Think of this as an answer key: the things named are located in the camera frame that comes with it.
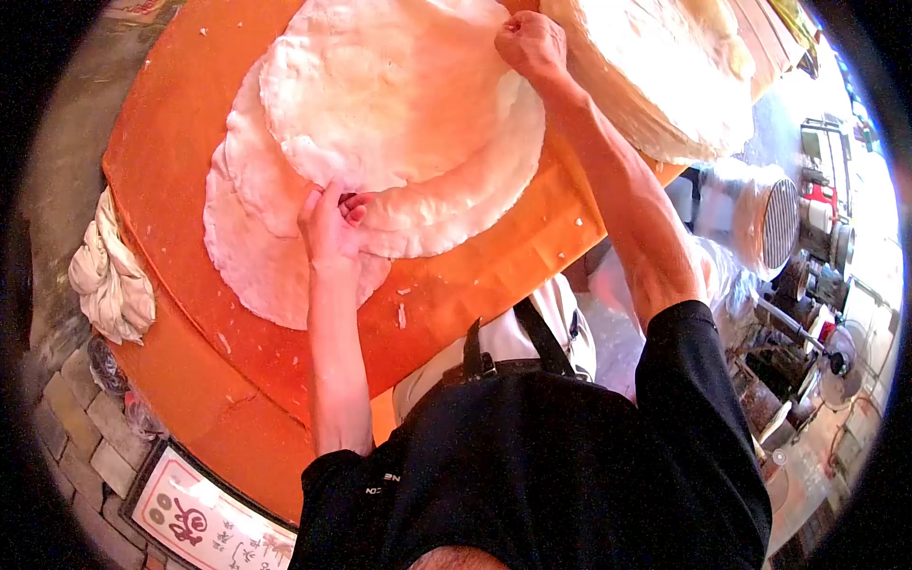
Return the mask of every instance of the round dough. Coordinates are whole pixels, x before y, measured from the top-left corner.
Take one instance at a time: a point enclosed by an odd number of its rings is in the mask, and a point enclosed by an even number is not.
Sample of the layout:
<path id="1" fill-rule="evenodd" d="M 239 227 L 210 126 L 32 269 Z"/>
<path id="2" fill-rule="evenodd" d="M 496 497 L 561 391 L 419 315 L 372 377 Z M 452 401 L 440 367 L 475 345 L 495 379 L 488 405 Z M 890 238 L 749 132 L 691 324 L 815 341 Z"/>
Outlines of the round dough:
<path id="1" fill-rule="evenodd" d="M 310 267 L 303 237 L 278 238 L 241 205 L 225 166 L 225 145 L 212 155 L 202 211 L 203 240 L 215 268 L 241 303 L 279 326 L 307 329 Z M 358 256 L 361 306 L 383 284 L 392 262 L 371 254 Z"/>
<path id="2" fill-rule="evenodd" d="M 260 102 L 260 71 L 256 60 L 234 97 L 226 121 L 225 165 L 244 209 L 277 237 L 300 237 L 297 213 L 307 197 L 309 181 L 288 164 L 282 148 L 266 130 Z"/>
<path id="3" fill-rule="evenodd" d="M 306 180 L 290 169 L 266 130 L 255 93 L 260 65 L 251 67 L 235 98 L 225 160 L 245 210 L 273 235 L 298 237 Z M 393 258 L 430 256 L 488 229 L 534 176 L 543 140 L 544 106 L 520 79 L 503 124 L 468 160 L 436 178 L 377 195 L 361 223 L 370 233 L 365 251 Z"/>
<path id="4" fill-rule="evenodd" d="M 260 76 L 268 128 L 326 186 L 380 192 L 439 176 L 501 125 L 519 77 L 493 49 L 493 0 L 308 0 Z"/>

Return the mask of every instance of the apron strap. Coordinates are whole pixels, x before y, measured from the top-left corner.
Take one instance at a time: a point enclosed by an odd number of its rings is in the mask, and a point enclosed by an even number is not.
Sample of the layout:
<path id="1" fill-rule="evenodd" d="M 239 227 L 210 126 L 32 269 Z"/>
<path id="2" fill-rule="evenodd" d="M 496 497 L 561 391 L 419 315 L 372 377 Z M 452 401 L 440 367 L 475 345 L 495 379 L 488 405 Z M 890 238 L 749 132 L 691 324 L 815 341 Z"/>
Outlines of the apron strap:
<path id="1" fill-rule="evenodd" d="M 465 336 L 465 345 L 462 346 L 462 377 L 466 381 L 477 380 L 497 373 L 491 354 L 482 353 L 482 344 L 478 339 L 478 330 L 482 326 L 482 318 L 478 317 Z"/>
<path id="2" fill-rule="evenodd" d="M 538 357 L 542 363 L 542 370 L 576 378 L 576 372 L 570 366 L 570 360 L 567 358 L 561 343 L 554 338 L 554 333 L 548 328 L 542 316 L 535 310 L 532 300 L 526 297 L 515 306 L 513 313 L 520 326 L 525 329 L 532 345 L 538 351 Z M 497 374 L 497 367 L 491 358 L 491 354 L 482 352 L 481 342 L 478 338 L 478 331 L 481 328 L 482 320 L 479 318 L 465 336 L 465 345 L 462 347 L 462 378 L 464 381 L 477 380 Z"/>
<path id="3" fill-rule="evenodd" d="M 554 338 L 554 333 L 548 328 L 547 323 L 535 310 L 532 299 L 526 297 L 515 306 L 513 312 L 516 314 L 516 320 L 525 329 L 535 350 L 538 351 L 538 357 L 542 360 L 542 368 L 546 372 L 576 378 L 576 372 L 570 366 L 570 359 L 561 347 L 561 343 Z"/>

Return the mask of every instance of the large dough disc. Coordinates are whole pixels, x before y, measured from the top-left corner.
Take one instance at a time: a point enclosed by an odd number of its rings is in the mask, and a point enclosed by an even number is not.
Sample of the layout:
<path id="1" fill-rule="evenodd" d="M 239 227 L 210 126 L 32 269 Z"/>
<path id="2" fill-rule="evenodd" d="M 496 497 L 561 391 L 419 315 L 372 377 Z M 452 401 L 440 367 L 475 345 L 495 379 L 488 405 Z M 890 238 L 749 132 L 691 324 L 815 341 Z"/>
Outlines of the large dough disc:
<path id="1" fill-rule="evenodd" d="M 463 163 L 497 130 L 519 78 L 493 49 L 493 0 L 308 0 L 260 78 L 269 130 L 325 186 L 367 192 Z"/>
<path id="2" fill-rule="evenodd" d="M 306 181 L 284 161 L 264 123 L 254 64 L 228 117 L 225 160 L 246 211 L 270 233 L 297 237 Z M 440 254 L 491 227 L 519 198 L 538 168 L 544 107 L 521 80 L 517 99 L 493 138 L 441 176 L 378 194 L 362 230 L 365 251 L 387 257 Z"/>

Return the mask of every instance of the forearm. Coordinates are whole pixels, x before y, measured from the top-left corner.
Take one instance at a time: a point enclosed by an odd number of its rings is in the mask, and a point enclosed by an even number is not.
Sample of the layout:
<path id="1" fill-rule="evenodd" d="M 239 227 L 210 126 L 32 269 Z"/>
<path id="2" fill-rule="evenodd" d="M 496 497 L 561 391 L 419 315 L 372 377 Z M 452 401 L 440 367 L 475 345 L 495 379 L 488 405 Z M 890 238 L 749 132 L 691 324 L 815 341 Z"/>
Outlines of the forearm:
<path id="1" fill-rule="evenodd" d="M 373 447 L 368 379 L 358 341 L 357 283 L 352 260 L 311 264 L 309 401 L 317 457 L 338 450 L 367 455 Z"/>
<path id="2" fill-rule="evenodd" d="M 643 330 L 669 306 L 705 301 L 687 230 L 646 163 L 568 75 L 536 88 L 586 171 Z"/>

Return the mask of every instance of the hand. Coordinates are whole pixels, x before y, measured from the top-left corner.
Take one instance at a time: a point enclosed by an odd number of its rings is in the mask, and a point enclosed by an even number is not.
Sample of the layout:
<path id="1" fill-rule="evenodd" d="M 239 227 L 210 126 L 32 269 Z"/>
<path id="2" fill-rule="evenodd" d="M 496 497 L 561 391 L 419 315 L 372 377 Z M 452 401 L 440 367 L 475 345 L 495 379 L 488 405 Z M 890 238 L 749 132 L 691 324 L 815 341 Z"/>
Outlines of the hand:
<path id="1" fill-rule="evenodd" d="M 514 14 L 503 23 L 494 47 L 503 61 L 536 90 L 569 76 L 564 29 L 538 12 L 521 10 Z"/>
<path id="2" fill-rule="evenodd" d="M 367 215 L 372 192 L 343 196 L 345 184 L 332 181 L 323 190 L 314 184 L 308 194 L 298 227 L 304 236 L 310 261 L 355 261 L 361 247 L 358 226 Z"/>

